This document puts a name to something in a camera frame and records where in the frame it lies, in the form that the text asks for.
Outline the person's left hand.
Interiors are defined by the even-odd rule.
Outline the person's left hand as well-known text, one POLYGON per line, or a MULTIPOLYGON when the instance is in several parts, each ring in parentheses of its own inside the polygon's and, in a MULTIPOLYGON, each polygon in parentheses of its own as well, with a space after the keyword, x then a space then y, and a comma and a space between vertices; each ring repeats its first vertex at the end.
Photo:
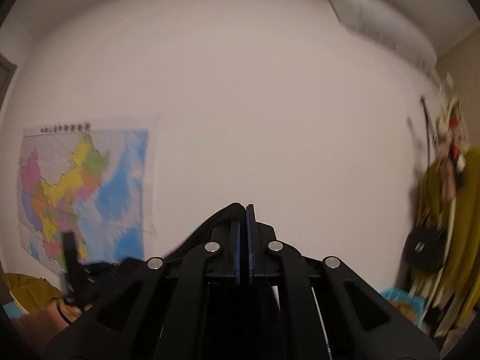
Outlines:
POLYGON ((92 308, 92 305, 86 305, 83 308, 66 304, 63 300, 56 302, 56 307, 61 318, 67 323, 72 324, 80 318, 86 311, 92 308))

